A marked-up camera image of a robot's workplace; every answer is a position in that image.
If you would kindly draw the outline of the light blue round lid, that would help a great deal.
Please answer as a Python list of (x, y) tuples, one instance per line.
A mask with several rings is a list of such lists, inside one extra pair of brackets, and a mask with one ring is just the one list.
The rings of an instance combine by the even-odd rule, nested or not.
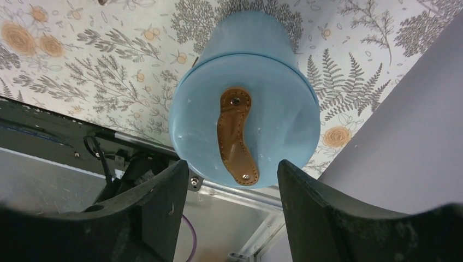
[(244, 144), (259, 172), (254, 187), (276, 184), (281, 160), (304, 167), (320, 137), (320, 113), (312, 86), (291, 65), (245, 53), (199, 62), (180, 80), (169, 115), (170, 139), (177, 155), (201, 177), (238, 187), (223, 163), (217, 135), (222, 107), (245, 103), (239, 95), (222, 99), (232, 87), (245, 90), (251, 99), (243, 131)]

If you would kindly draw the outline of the light blue cup container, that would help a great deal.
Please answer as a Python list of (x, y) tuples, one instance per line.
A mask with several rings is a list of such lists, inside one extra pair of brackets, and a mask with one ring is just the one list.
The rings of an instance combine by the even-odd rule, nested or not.
[(260, 55), (293, 68), (297, 66), (292, 42), (283, 24), (259, 11), (240, 11), (220, 21), (213, 29), (197, 64), (237, 54)]

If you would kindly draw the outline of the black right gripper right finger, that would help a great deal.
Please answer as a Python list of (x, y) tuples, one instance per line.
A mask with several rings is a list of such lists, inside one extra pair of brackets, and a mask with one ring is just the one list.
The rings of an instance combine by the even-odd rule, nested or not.
[(462, 205), (407, 215), (355, 199), (288, 160), (277, 170), (293, 261), (462, 261)]

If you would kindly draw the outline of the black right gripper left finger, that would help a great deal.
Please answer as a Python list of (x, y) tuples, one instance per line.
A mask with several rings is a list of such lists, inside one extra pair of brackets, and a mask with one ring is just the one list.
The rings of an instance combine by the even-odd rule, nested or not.
[(173, 261), (188, 184), (179, 160), (82, 212), (1, 206), (1, 261)]

